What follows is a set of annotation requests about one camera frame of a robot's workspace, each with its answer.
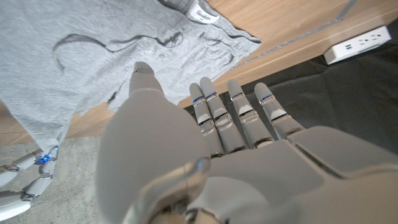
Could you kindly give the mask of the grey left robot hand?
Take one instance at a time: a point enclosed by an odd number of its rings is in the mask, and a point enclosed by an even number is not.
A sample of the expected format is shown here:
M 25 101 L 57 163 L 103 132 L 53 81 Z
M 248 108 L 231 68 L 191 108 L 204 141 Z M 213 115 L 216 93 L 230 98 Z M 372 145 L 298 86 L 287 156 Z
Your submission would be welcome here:
M 396 223 L 397 156 L 340 130 L 305 128 L 258 83 L 267 128 L 236 80 L 236 116 L 211 80 L 194 114 L 169 102 L 145 62 L 105 129 L 96 168 L 108 223 Z

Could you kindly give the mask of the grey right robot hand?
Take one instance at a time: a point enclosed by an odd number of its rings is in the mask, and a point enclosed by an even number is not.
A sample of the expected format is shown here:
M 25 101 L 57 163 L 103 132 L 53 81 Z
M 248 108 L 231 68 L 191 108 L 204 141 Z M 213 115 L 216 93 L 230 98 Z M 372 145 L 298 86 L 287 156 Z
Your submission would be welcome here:
M 40 176 L 19 192 L 10 190 L 1 192 L 1 220 L 20 215 L 30 209 L 37 197 L 41 196 L 55 176 L 55 167 L 58 159 L 58 146 L 49 150 L 38 149 L 1 166 L 1 187 L 6 186 L 23 170 L 32 165 L 39 166 Z

